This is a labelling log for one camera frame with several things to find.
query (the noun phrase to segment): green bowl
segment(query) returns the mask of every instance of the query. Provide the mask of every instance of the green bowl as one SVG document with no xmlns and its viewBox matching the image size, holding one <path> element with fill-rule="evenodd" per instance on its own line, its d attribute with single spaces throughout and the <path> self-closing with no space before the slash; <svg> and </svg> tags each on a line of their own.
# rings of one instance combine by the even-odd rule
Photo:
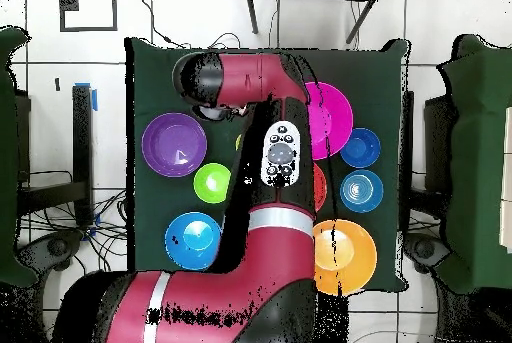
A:
<svg viewBox="0 0 512 343">
<path fill-rule="evenodd" d="M 194 176 L 194 191 L 206 203 L 226 200 L 231 171 L 224 165 L 210 163 L 199 168 Z"/>
</svg>

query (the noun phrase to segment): chair leg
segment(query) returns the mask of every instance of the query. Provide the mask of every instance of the chair leg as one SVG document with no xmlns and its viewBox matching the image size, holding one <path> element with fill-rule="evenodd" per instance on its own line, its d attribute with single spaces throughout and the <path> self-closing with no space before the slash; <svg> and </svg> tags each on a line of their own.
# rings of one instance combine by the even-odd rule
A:
<svg viewBox="0 0 512 343">
<path fill-rule="evenodd" d="M 376 1 L 377 0 L 370 0 L 370 1 L 368 1 L 368 3 L 366 4 L 366 6 L 363 9 L 363 12 L 361 12 L 361 16 L 359 17 L 359 19 L 355 23 L 354 28 L 352 28 L 352 31 L 348 35 L 347 44 L 352 43 L 352 40 L 354 39 L 355 35 L 359 31 L 359 27 L 361 27 L 361 25 L 363 24 L 363 21 L 365 20 L 366 15 L 368 15 L 368 12 L 370 12 L 370 9 L 372 8 L 372 6 L 375 4 Z"/>
<path fill-rule="evenodd" d="M 256 22 L 256 12 L 254 11 L 254 1 L 247 0 L 247 6 L 249 7 L 249 15 L 251 16 L 252 32 L 258 34 L 258 23 Z"/>
</svg>

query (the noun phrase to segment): green cloth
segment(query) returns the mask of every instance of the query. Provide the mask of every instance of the green cloth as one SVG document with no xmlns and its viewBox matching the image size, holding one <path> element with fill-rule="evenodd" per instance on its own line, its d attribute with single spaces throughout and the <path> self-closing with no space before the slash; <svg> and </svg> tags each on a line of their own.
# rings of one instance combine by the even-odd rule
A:
<svg viewBox="0 0 512 343">
<path fill-rule="evenodd" d="M 193 190 L 194 173 L 181 178 L 166 178 L 145 163 L 142 134 L 156 116 L 167 112 L 192 114 L 190 106 L 180 99 L 172 86 L 171 73 L 176 61 L 190 50 L 160 49 L 131 39 L 134 50 L 135 91 L 135 268 L 137 270 L 179 267 L 167 256 L 164 233 L 178 215 L 198 211 L 222 223 L 225 202 L 210 205 L 200 201 Z M 374 211 L 357 214 L 341 202 L 339 188 L 343 178 L 354 171 L 339 154 L 332 157 L 335 193 L 328 182 L 328 197 L 318 213 L 317 221 L 333 219 L 332 195 L 338 199 L 338 218 L 362 225 L 374 238 L 378 263 L 365 289 L 400 291 L 404 282 L 395 273 L 398 222 L 398 150 L 401 119 L 401 60 L 408 51 L 405 40 L 394 41 L 383 52 L 293 50 L 311 65 L 319 81 L 339 88 L 348 98 L 354 112 L 354 126 L 368 127 L 380 138 L 382 152 L 369 169 L 384 184 L 384 198 Z M 237 50 L 238 53 L 255 52 Z M 312 81 L 303 70 L 305 79 Z M 203 164 L 220 163 L 229 169 L 235 158 L 235 140 L 244 125 L 243 118 L 232 122 L 201 121 L 208 138 Z M 328 177 L 327 160 L 318 165 Z"/>
<path fill-rule="evenodd" d="M 476 36 L 455 42 L 439 66 L 459 111 L 451 135 L 453 193 L 446 236 L 454 251 L 437 272 L 456 293 L 512 288 L 512 254 L 499 244 L 506 108 L 512 106 L 512 50 Z"/>
<path fill-rule="evenodd" d="M 27 42 L 20 29 L 0 29 L 0 140 L 2 166 L 0 167 L 0 282 L 28 287 L 37 281 L 33 270 L 21 265 L 14 254 L 17 242 L 18 207 L 18 126 L 14 83 L 9 73 L 10 55 Z"/>
</svg>

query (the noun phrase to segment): purple plate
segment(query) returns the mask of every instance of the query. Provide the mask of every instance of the purple plate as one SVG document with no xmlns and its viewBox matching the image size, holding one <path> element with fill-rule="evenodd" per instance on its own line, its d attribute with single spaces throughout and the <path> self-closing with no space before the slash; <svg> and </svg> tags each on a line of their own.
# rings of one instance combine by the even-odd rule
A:
<svg viewBox="0 0 512 343">
<path fill-rule="evenodd" d="M 156 117 L 142 135 L 142 154 L 147 164 L 166 177 L 194 172 L 206 155 L 206 134 L 201 125 L 185 114 Z"/>
</svg>

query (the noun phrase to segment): orange bowl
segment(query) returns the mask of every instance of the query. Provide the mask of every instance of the orange bowl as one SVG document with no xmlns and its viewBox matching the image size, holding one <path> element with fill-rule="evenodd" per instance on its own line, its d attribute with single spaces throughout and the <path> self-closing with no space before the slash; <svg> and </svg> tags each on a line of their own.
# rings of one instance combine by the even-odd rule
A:
<svg viewBox="0 0 512 343">
<path fill-rule="evenodd" d="M 315 281 L 320 292 L 344 296 L 370 281 L 377 266 L 377 249 L 370 234 L 345 220 L 327 220 L 313 228 Z"/>
</svg>

